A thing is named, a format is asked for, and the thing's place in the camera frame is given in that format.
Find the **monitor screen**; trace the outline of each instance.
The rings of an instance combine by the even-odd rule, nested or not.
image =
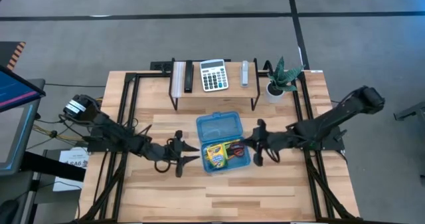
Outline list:
[[[44,91],[40,88],[0,66],[0,112],[39,99],[44,95]]]

